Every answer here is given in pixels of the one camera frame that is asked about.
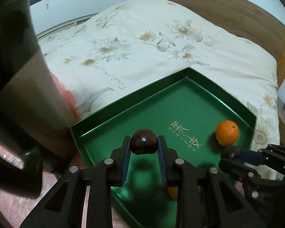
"bed frame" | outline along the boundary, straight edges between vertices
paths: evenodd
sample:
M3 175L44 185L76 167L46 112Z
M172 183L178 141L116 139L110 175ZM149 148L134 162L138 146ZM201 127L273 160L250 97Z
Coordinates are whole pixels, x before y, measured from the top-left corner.
M277 61L277 83L285 79L285 25L259 6L247 0L169 0L183 5L228 32L251 40ZM285 145L283 108L278 107L281 144Z

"floral bedspread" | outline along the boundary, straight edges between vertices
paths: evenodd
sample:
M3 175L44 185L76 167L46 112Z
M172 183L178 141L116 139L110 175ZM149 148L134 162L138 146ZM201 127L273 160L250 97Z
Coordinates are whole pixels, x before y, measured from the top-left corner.
M280 142L275 59L181 5L130 0L39 43L49 69L71 90L82 117L191 67L257 116L253 150ZM258 170L264 177L275 176L267 168Z

